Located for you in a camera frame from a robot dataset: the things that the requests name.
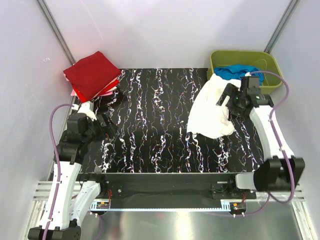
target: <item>white cloth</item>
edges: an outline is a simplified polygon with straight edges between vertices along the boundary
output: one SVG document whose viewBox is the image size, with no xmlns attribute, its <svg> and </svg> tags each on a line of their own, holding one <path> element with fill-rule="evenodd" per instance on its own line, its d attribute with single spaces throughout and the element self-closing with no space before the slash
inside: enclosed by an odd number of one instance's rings
<svg viewBox="0 0 320 240">
<path fill-rule="evenodd" d="M 223 80 L 215 74 L 205 83 L 192 105 L 186 127 L 187 133 L 202 134 L 216 139 L 234 132 L 235 127 L 228 121 L 229 110 L 226 107 L 230 97 L 225 98 L 222 106 L 216 105 L 228 83 L 238 88 L 241 85 L 240 80 Z"/>
</svg>

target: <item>plastic bin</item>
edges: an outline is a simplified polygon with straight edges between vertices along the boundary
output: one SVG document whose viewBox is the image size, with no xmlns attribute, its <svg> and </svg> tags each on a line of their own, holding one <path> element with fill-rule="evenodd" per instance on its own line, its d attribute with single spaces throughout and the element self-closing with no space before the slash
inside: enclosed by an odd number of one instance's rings
<svg viewBox="0 0 320 240">
<path fill-rule="evenodd" d="M 210 57 L 211 68 L 208 69 L 207 79 L 209 80 L 214 73 L 214 68 L 226 67 L 235 64 L 255 66 L 262 71 L 270 71 L 280 76 L 278 65 L 275 59 L 263 51 L 214 51 Z M 270 94 L 275 88 L 278 88 L 282 81 L 271 74 L 264 74 L 261 93 Z"/>
</svg>

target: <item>wall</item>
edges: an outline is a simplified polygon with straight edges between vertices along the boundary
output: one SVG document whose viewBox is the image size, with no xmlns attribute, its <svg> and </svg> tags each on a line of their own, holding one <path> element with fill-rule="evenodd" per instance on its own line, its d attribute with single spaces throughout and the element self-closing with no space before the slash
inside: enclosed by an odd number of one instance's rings
<svg viewBox="0 0 320 240">
<path fill-rule="evenodd" d="M 0 235 L 20 240 L 53 159 L 50 113 L 71 99 L 69 64 L 36 1 L 1 1 L 0 22 Z M 66 111 L 54 118 L 56 138 Z"/>
<path fill-rule="evenodd" d="M 288 100 L 276 116 L 290 148 L 305 160 L 300 181 L 317 235 L 320 236 L 320 1 L 302 0 L 280 36 L 271 54 L 287 80 Z M 272 98 L 279 101 L 284 87 Z"/>
<path fill-rule="evenodd" d="M 46 0 L 76 60 L 207 68 L 214 50 L 263 51 L 289 0 Z"/>
</svg>

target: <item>black marble tabletop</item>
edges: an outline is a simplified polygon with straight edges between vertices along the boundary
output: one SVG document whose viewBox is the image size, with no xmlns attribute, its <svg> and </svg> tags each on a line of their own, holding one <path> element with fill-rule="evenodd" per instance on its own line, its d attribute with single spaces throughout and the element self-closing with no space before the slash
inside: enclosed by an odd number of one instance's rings
<svg viewBox="0 0 320 240">
<path fill-rule="evenodd" d="M 250 119 L 233 118 L 235 132 L 217 139 L 187 133 L 206 68 L 123 69 L 119 80 L 113 95 L 93 100 L 94 111 L 106 113 L 118 131 L 89 146 L 82 172 L 249 172 L 263 162 Z"/>
</svg>

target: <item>red cloth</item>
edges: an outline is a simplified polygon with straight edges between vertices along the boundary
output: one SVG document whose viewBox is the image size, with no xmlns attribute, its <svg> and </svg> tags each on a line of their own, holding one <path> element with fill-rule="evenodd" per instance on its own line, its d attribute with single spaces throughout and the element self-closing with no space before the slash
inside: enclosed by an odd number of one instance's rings
<svg viewBox="0 0 320 240">
<path fill-rule="evenodd" d="M 112 89 L 113 87 L 117 86 L 119 84 L 119 80 L 116 79 L 112 83 L 110 83 L 108 86 L 106 86 L 102 91 L 100 91 L 97 96 L 105 94 L 107 91 Z M 73 90 L 75 91 L 76 95 L 78 96 L 80 102 L 85 103 L 87 101 L 90 101 L 91 99 L 87 99 L 75 86 L 72 86 Z"/>
<path fill-rule="evenodd" d="M 121 74 L 121 71 L 100 51 L 80 59 L 63 72 L 79 99 L 81 95 L 87 101 L 97 96 L 114 78 Z"/>
</svg>

